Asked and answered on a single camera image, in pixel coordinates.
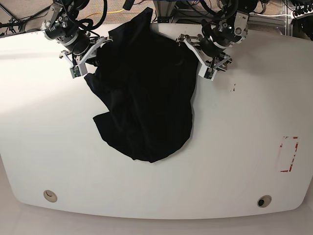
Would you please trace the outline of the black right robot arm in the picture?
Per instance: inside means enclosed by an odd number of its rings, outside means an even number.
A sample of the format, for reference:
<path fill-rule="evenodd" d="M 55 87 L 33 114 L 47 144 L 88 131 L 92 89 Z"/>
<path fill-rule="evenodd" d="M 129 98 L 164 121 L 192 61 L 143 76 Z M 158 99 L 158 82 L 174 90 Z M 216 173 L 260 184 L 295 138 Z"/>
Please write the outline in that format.
<path fill-rule="evenodd" d="M 111 38 L 101 37 L 95 32 L 106 16 L 108 2 L 103 1 L 100 21 L 92 19 L 77 20 L 79 12 L 89 4 L 88 0 L 54 0 L 42 23 L 42 31 L 48 40 L 55 40 L 66 49 L 60 52 L 59 58 L 65 58 L 70 69 L 77 72 L 85 64 L 99 66 L 97 53 L 102 44 Z"/>

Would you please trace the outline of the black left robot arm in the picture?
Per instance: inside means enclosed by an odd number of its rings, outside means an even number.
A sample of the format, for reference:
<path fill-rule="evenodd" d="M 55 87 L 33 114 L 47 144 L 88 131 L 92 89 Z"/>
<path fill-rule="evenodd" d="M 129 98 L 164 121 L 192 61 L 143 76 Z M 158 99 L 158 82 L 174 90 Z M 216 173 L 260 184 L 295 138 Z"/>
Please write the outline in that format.
<path fill-rule="evenodd" d="M 247 36 L 247 22 L 250 13 L 257 7 L 256 0 L 223 0 L 222 8 L 215 12 L 204 0 L 201 6 L 207 12 L 203 16 L 201 34 L 189 36 L 181 34 L 177 42 L 185 43 L 200 62 L 200 74 L 213 79 L 218 71 L 226 71 L 231 57 L 224 51 L 234 44 L 241 43 Z"/>

